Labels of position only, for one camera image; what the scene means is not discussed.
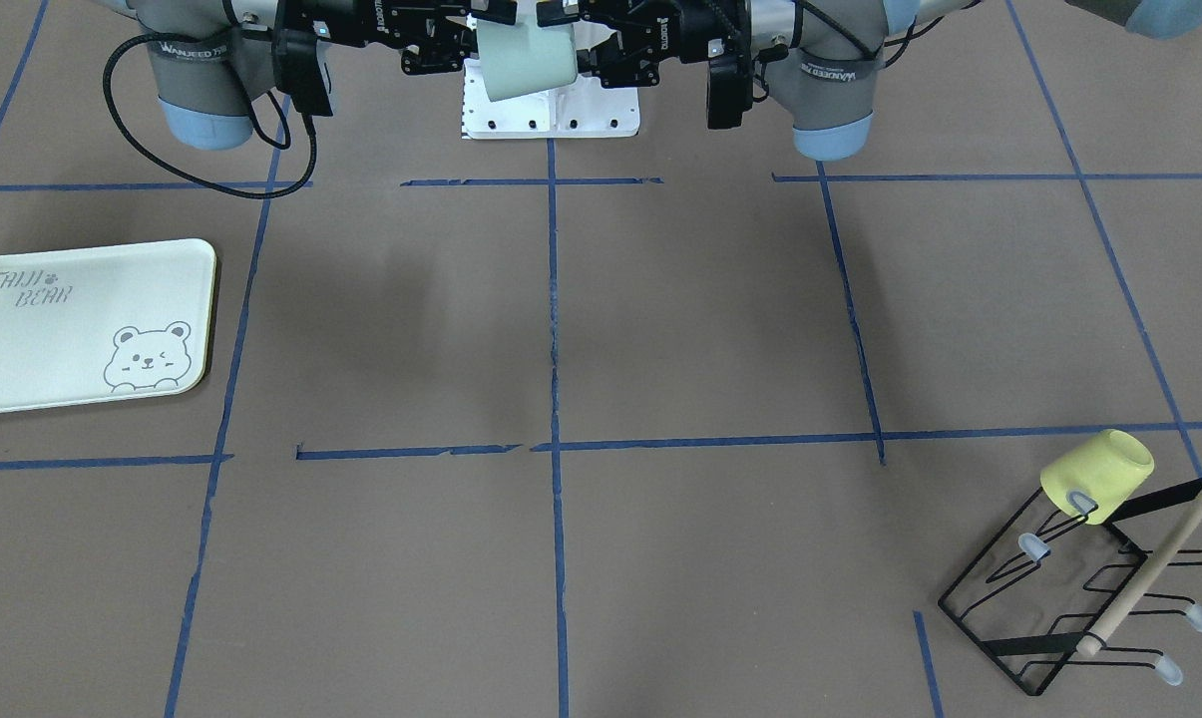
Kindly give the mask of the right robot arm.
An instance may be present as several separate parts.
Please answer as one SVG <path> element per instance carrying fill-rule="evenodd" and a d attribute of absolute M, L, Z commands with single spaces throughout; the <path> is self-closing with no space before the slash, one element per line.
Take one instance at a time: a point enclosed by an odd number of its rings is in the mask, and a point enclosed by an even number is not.
<path fill-rule="evenodd" d="M 412 76 L 450 73 L 476 54 L 468 18 L 517 22 L 514 1 L 109 1 L 144 32 L 172 135 L 208 152 L 252 136 L 249 103 L 282 91 L 310 117 L 333 114 L 331 44 L 400 51 Z"/>

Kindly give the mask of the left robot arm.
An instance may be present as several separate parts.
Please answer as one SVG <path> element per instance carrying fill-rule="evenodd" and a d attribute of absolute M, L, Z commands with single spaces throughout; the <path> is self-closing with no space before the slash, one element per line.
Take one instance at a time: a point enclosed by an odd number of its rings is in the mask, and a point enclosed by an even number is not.
<path fill-rule="evenodd" d="M 740 126 L 756 102 L 792 119 L 793 143 L 814 161 L 865 146 L 876 82 L 908 44 L 966 1 L 542 1 L 538 26 L 609 26 L 577 53 L 605 88 L 654 87 L 665 59 L 708 64 L 708 125 Z"/>

